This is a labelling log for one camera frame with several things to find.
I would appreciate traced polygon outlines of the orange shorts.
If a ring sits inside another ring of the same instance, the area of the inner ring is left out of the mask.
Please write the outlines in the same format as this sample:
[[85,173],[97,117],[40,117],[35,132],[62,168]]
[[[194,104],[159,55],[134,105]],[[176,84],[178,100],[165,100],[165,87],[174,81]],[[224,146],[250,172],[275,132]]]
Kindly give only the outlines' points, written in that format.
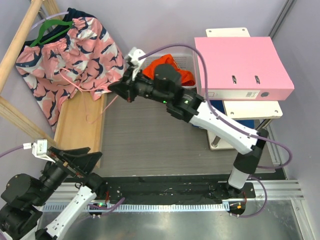
[[168,64],[172,66],[181,75],[181,85],[185,87],[193,87],[196,84],[194,75],[191,71],[180,68],[176,60],[171,54],[165,54],[153,60],[149,65],[143,69],[143,74],[153,79],[155,69],[159,65]]

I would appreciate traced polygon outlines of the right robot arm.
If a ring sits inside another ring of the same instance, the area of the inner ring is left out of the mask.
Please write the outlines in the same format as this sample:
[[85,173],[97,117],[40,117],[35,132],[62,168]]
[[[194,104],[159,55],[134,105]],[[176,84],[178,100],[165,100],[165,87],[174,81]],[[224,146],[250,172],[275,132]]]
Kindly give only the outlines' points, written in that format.
[[181,85],[181,75],[169,64],[155,68],[151,79],[139,71],[134,75],[129,67],[123,77],[108,86],[108,89],[131,103],[137,96],[166,105],[166,111],[174,118],[201,127],[232,145],[238,152],[227,183],[215,194],[236,198],[244,191],[250,175],[255,173],[269,133],[262,129],[245,128],[220,111],[211,110],[211,104],[193,90]]

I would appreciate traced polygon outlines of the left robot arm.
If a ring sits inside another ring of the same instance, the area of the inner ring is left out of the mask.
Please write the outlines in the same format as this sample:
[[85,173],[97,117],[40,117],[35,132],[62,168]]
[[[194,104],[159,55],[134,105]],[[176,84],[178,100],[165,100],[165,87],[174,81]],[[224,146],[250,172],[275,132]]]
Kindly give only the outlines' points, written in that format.
[[[106,182],[93,172],[103,154],[90,150],[51,146],[45,155],[53,162],[39,178],[21,173],[8,181],[1,194],[6,204],[0,210],[0,229],[7,240],[60,240],[92,200],[106,195]],[[68,176],[80,183],[78,192],[55,220],[37,229],[43,215],[38,208],[46,204]]]

